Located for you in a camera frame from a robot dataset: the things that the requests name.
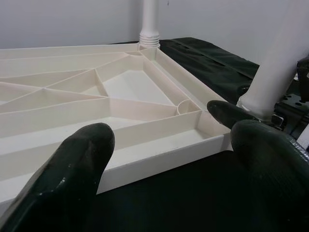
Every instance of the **circular post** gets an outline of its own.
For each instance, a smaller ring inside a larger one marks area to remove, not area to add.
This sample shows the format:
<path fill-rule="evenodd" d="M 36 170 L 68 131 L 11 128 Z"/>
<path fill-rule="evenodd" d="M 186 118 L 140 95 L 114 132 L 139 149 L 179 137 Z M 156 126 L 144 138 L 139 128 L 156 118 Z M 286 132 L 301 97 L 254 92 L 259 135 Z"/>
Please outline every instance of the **circular post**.
<path fill-rule="evenodd" d="M 140 46 L 159 47 L 158 32 L 158 0 L 144 0 L 143 2 L 143 24 L 140 32 Z"/>
<path fill-rule="evenodd" d="M 296 74 L 297 61 L 309 54 L 309 0 L 290 0 L 282 27 L 247 93 L 237 106 L 270 121 L 275 103 Z"/>

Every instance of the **white tray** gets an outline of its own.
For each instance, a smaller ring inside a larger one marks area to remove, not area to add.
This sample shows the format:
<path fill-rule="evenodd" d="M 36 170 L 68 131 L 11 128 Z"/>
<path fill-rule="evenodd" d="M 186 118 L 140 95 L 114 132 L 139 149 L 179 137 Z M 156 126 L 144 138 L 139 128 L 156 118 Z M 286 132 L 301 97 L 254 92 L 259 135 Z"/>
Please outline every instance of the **white tray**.
<path fill-rule="evenodd" d="M 138 44 L 0 50 L 0 214 L 60 143 L 104 122 L 115 151 L 98 193 L 229 149 L 222 100 Z"/>

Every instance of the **white wall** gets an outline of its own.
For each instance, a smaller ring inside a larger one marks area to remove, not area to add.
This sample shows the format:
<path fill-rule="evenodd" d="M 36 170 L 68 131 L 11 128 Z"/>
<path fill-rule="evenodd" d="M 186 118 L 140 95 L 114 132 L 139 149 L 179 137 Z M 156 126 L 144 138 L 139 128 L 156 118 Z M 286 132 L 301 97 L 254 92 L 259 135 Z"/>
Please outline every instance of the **white wall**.
<path fill-rule="evenodd" d="M 289 0 L 160 0 L 162 39 L 191 36 L 261 63 Z M 138 40 L 141 0 L 1 0 L 0 48 Z"/>

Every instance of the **white pipe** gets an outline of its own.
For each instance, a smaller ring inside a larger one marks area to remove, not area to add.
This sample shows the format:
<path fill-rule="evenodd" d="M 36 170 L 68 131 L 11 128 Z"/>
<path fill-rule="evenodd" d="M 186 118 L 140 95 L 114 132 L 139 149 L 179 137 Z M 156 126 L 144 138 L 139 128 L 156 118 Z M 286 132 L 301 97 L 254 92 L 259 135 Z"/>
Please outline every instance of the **white pipe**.
<path fill-rule="evenodd" d="M 158 0 L 144 0 L 143 26 L 140 32 L 140 46 L 159 47 Z"/>
<path fill-rule="evenodd" d="M 269 121 L 275 103 L 296 73 L 297 61 L 309 54 L 309 0 L 290 0 L 282 27 L 238 106 Z"/>

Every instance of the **white plastic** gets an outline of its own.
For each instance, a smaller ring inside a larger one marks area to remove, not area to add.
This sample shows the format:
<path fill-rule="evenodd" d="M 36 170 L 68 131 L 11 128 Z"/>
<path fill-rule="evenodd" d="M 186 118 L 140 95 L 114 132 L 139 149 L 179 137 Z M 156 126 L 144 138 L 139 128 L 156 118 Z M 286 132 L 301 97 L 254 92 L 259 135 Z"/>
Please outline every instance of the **white plastic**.
<path fill-rule="evenodd" d="M 0 214 L 60 143 L 91 123 L 107 123 L 116 138 L 98 193 L 229 148 L 229 129 L 204 111 L 222 98 L 157 48 L 10 49 L 1 56 Z"/>
<path fill-rule="evenodd" d="M 285 94 L 296 73 L 297 61 L 309 54 L 309 1 L 291 0 L 282 28 L 238 106 L 269 121 L 275 103 Z"/>
<path fill-rule="evenodd" d="M 143 23 L 140 32 L 140 46 L 159 47 L 159 32 L 158 32 L 158 0 L 143 1 Z"/>

